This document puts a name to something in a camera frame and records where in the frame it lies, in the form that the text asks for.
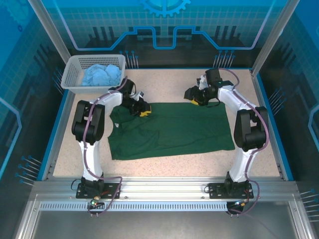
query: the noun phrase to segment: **blue edge trim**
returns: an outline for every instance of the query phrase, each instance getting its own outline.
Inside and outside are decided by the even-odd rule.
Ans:
[[[207,67],[205,67],[205,68],[187,68],[187,69],[207,69]],[[230,69],[247,69],[247,68],[230,68]],[[266,108],[270,109],[270,105],[269,105],[269,101],[268,101],[268,98],[267,98],[267,95],[266,95],[266,91],[265,91],[265,88],[264,88],[264,85],[262,83],[262,80],[261,80],[261,77],[260,77],[259,73],[257,75],[257,80],[258,80],[258,83],[259,83],[259,86],[260,86],[260,90],[261,90],[261,93],[262,93],[264,101],[265,101]],[[50,154],[50,151],[51,151],[51,148],[52,148],[52,144],[53,144],[53,140],[54,140],[54,137],[55,137],[55,134],[56,134],[56,131],[57,131],[60,119],[61,119],[62,111],[63,111],[63,108],[64,108],[64,104],[65,104],[68,92],[69,92],[68,90],[66,90],[64,92],[64,95],[63,95],[63,98],[62,98],[62,101],[61,101],[61,105],[60,105],[58,114],[56,116],[56,119],[55,119],[55,122],[54,122],[54,126],[53,126],[53,129],[52,129],[52,133],[51,133],[51,136],[50,136],[50,139],[49,139],[49,142],[48,142],[48,146],[47,146],[45,154],[44,154],[44,158],[43,158],[42,165],[41,165],[41,168],[40,168],[40,171],[39,171],[39,174],[38,174],[37,181],[41,181],[42,180],[43,174],[45,172],[46,164],[48,163],[48,160],[49,160],[49,154]],[[286,171],[286,174],[287,174],[287,179],[289,181],[293,181],[294,180],[293,174],[291,172],[291,169],[290,169],[287,157],[286,157],[286,153],[284,151],[283,143],[282,143],[282,141],[280,139],[280,136],[279,136],[279,132],[278,132],[278,129],[277,129],[277,125],[276,125],[276,122],[275,122],[274,115],[273,115],[273,113],[271,111],[268,111],[268,115],[269,115],[269,119],[270,119],[271,125],[272,125],[273,130],[274,130],[274,133],[275,133],[275,137],[276,137],[276,140],[277,140],[279,152],[280,152],[283,164],[284,164],[284,170]]]
[[[270,104],[269,104],[269,101],[268,101],[268,98],[267,98],[267,95],[266,95],[266,91],[265,91],[265,88],[264,88],[264,85],[263,85],[263,82],[261,80],[261,77],[260,77],[259,73],[257,74],[257,80],[258,80],[258,83],[259,83],[261,94],[263,95],[263,98],[264,98],[264,101],[265,101],[266,108],[268,109],[268,116],[269,116],[271,125],[273,127],[274,133],[275,133],[275,138],[276,138],[276,141],[277,141],[279,152],[280,152],[281,158],[283,160],[283,164],[284,164],[284,170],[285,170],[285,172],[287,174],[287,179],[288,179],[288,181],[293,181],[294,177],[293,177],[293,174],[291,173],[291,169],[290,169],[290,166],[289,166],[289,163],[288,163],[288,159],[287,159],[286,153],[284,151],[284,146],[283,146],[283,143],[282,143],[282,141],[280,139],[280,136],[279,136],[279,132],[278,132],[278,128],[277,128],[277,125],[276,125],[276,122],[275,122],[274,115],[273,115],[272,111],[269,110],[269,109],[271,109],[270,108]]]
[[[38,177],[36,179],[37,181],[42,181],[42,177],[44,175],[45,168],[46,168],[46,165],[47,165],[48,160],[49,160],[49,154],[50,154],[50,151],[51,151],[51,148],[52,148],[52,145],[53,145],[53,140],[54,140],[56,131],[58,129],[58,125],[59,125],[59,122],[60,122],[60,119],[61,119],[61,116],[62,116],[63,108],[64,108],[64,105],[65,105],[68,93],[69,93],[68,90],[64,91],[64,94],[63,94],[63,97],[62,97],[62,100],[61,100],[61,104],[60,104],[60,107],[59,107],[59,110],[58,110],[58,114],[57,114],[57,116],[55,118],[55,122],[54,122],[54,125],[53,125],[51,136],[50,136],[50,139],[49,139],[49,142],[48,142],[48,146],[46,147],[45,154],[44,154],[44,157],[43,157],[43,161],[42,161],[42,164],[41,164],[41,167],[40,167],[40,171],[39,171]]]

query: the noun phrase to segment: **gray floor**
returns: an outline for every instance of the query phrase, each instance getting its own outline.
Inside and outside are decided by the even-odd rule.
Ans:
[[[41,212],[34,239],[294,239],[286,203],[258,203],[254,218],[222,212]],[[274,237],[258,221],[262,221]]]

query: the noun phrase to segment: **vented metal strip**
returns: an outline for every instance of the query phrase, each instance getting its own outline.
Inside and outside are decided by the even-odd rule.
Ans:
[[[109,202],[92,211],[101,211]],[[40,211],[87,211],[88,202],[41,202]],[[113,202],[112,212],[227,211],[226,202]]]

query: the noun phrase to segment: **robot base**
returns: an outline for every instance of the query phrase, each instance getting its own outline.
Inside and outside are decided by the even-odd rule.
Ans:
[[[112,199],[118,185],[118,183],[104,183],[103,180],[92,182],[82,178],[81,183],[78,184],[75,197],[77,199],[92,199],[100,196],[101,199]],[[121,189],[116,194],[115,199],[120,198],[120,192]]]
[[[235,183],[227,173],[224,183],[209,183],[208,193],[210,199],[252,199],[254,193],[248,181]]]

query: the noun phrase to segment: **green cloth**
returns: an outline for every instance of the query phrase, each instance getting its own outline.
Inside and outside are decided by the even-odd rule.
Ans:
[[[124,107],[110,115],[112,159],[234,150],[225,105],[199,107],[191,103],[153,103],[152,113],[136,117]]]

